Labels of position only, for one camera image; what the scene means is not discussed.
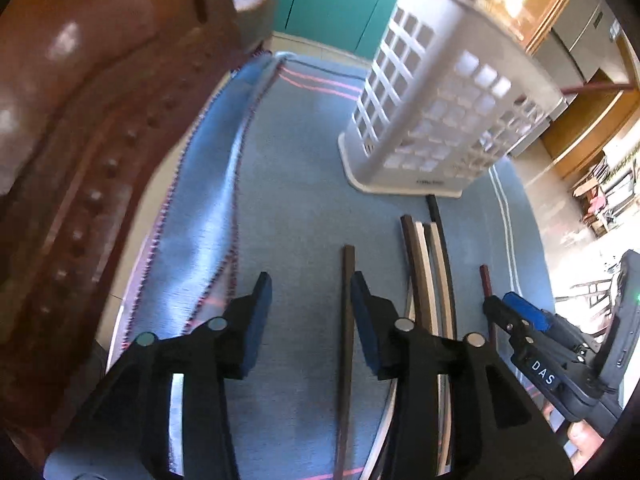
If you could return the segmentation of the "person's right hand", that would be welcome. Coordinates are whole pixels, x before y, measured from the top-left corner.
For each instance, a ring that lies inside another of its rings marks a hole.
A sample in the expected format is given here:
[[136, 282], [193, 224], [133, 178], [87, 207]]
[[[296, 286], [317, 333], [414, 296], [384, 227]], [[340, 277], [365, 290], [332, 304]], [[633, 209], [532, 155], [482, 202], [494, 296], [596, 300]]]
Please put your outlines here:
[[562, 425], [558, 424], [561, 416], [556, 414], [556, 409], [549, 401], [544, 401], [541, 413], [553, 432], [564, 443], [570, 444], [570, 449], [573, 451], [570, 456], [570, 462], [574, 473], [577, 474], [597, 453], [604, 439], [585, 420], [572, 422], [567, 427], [562, 428]]

